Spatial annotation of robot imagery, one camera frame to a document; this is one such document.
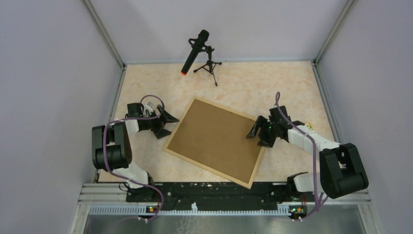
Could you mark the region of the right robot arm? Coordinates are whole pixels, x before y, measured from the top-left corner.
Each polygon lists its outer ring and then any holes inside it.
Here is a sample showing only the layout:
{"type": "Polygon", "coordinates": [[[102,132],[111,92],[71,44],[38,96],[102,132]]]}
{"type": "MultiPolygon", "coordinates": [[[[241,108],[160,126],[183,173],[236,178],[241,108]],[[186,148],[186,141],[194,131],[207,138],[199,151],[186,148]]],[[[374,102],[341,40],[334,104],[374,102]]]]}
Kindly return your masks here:
{"type": "Polygon", "coordinates": [[[269,117],[258,116],[246,138],[259,137],[257,145],[271,148],[277,138],[310,153],[316,160],[312,174],[298,173],[287,179],[286,196],[300,200],[306,192],[335,199],[369,186],[359,151],[352,143],[328,140],[301,121],[291,121],[285,106],[269,110],[269,117]]]}

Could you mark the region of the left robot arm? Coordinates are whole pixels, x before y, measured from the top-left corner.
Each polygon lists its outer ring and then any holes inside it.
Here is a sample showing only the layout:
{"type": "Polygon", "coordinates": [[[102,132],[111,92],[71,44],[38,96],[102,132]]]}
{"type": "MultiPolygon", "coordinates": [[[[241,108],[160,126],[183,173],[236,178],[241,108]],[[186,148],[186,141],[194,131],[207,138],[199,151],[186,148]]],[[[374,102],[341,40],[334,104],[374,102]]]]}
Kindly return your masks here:
{"type": "Polygon", "coordinates": [[[132,161],[129,133],[151,131],[157,139],[171,135],[164,127],[167,123],[177,123],[179,119],[169,114],[164,107],[157,105],[159,118],[149,120],[127,120],[108,127],[104,138],[105,126],[92,128],[92,162],[96,169],[107,170],[103,146],[106,145],[107,162],[113,173],[126,177],[127,192],[138,195],[144,201],[151,201],[158,193],[148,172],[132,161]]]}

